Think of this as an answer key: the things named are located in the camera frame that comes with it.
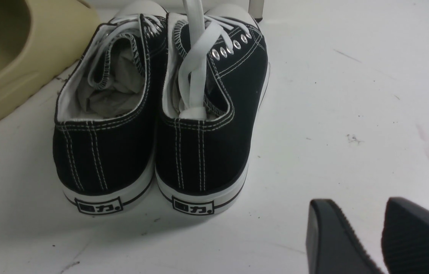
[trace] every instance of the beige foam sandal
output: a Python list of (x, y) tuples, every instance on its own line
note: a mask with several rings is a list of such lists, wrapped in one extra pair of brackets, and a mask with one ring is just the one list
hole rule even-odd
[(83, 0), (0, 0), (0, 120), (79, 59), (99, 23)]

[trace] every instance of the black stripe on sole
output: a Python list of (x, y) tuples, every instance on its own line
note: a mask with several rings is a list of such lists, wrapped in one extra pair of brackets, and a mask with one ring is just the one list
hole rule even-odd
[[(238, 195), (240, 194), (240, 192), (242, 191), (242, 189), (243, 189), (243, 187), (244, 187), (245, 182), (246, 182), (246, 178), (245, 178), (245, 181), (243, 182), (242, 187), (241, 187), (241, 188), (240, 188), (240, 190), (235, 194), (235, 196), (233, 196), (229, 201), (227, 201), (227, 202), (225, 202), (225, 203), (223, 203), (223, 204), (220, 204), (220, 205), (214, 206), (214, 209), (221, 208), (221, 207), (223, 207), (223, 206), (225, 206), (225, 205), (228, 205), (228, 204), (229, 204), (229, 203), (231, 203), (232, 201), (234, 201), (234, 199), (236, 199), (236, 198), (238, 197)], [(164, 196), (164, 198), (165, 198), (165, 199), (167, 199), (167, 201), (169, 201), (170, 203), (172, 203), (172, 199), (171, 199), (171, 198), (169, 198), (169, 197), (167, 197), (167, 196), (162, 192), (162, 189), (160, 189), (160, 186), (158, 187), (158, 189), (160, 190), (160, 193), (162, 194), (162, 196)]]
[[(150, 181), (150, 183), (148, 183), (148, 186), (145, 188), (145, 189), (143, 189), (143, 191), (140, 193), (140, 194), (138, 194), (135, 198), (133, 198), (133, 199), (131, 199), (131, 200), (129, 200), (129, 201), (126, 201), (126, 202), (124, 202), (124, 203), (122, 203), (122, 205), (123, 206), (126, 206), (126, 205), (129, 205), (129, 204), (131, 204), (131, 203), (133, 203), (134, 201), (136, 201), (136, 200), (138, 200), (141, 196), (143, 196), (143, 194), (145, 194), (145, 192), (147, 192), (147, 190), (150, 188), (150, 186), (152, 185), (152, 181)], [(73, 204), (73, 205), (75, 205), (75, 206), (77, 206), (77, 204), (75, 203), (75, 201), (71, 201), (68, 197), (67, 197), (67, 195), (64, 193), (64, 196), (65, 196), (65, 198), (67, 199), (67, 201), (69, 201), (71, 204)]]

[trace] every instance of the black canvas sneaker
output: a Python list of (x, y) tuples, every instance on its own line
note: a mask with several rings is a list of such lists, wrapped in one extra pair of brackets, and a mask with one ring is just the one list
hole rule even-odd
[(166, 16), (158, 4), (138, 1), (101, 24), (58, 97), (54, 160), (81, 213), (126, 210), (150, 187)]
[(169, 62), (158, 126), (156, 174), (175, 210), (212, 215), (240, 193), (270, 74), (265, 38), (241, 7), (169, 14)]

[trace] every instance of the heel logo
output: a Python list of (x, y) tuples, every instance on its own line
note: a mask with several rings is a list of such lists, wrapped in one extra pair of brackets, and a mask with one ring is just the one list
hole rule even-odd
[(75, 199), (75, 204), (80, 213), (87, 215), (108, 215), (123, 210), (120, 197), (107, 202), (91, 203)]
[(188, 203), (172, 196), (172, 206), (175, 210), (189, 215), (213, 215), (214, 201), (207, 203)]

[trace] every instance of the textured sole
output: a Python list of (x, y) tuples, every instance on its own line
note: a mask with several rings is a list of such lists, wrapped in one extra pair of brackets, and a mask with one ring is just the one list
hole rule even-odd
[(332, 200), (311, 201), (306, 249), (310, 274), (382, 274)]
[(153, 171), (155, 169), (154, 158), (155, 155), (152, 154), (140, 177), (124, 189), (107, 195), (86, 196), (64, 186), (64, 195), (79, 210), (79, 213), (86, 215), (111, 215), (130, 210), (143, 201), (152, 186)]
[(392, 274), (429, 273), (429, 211), (404, 198), (390, 198), (382, 250)]
[[(270, 63), (268, 64), (265, 81), (263, 82), (263, 94), (260, 96), (260, 100), (258, 102), (258, 110), (260, 110), (260, 106), (263, 102), (263, 99), (265, 98), (269, 79)], [(242, 171), (241, 175), (236, 179), (234, 184), (230, 185), (228, 188), (222, 191), (218, 191), (216, 193), (205, 196), (183, 194), (169, 187), (164, 181), (162, 181), (157, 172), (156, 177), (160, 192), (162, 193), (164, 198), (172, 204), (172, 208), (174, 208), (174, 210), (188, 215), (214, 215), (227, 210), (237, 200), (246, 181), (248, 167), (249, 163), (246, 163), (244, 170)]]

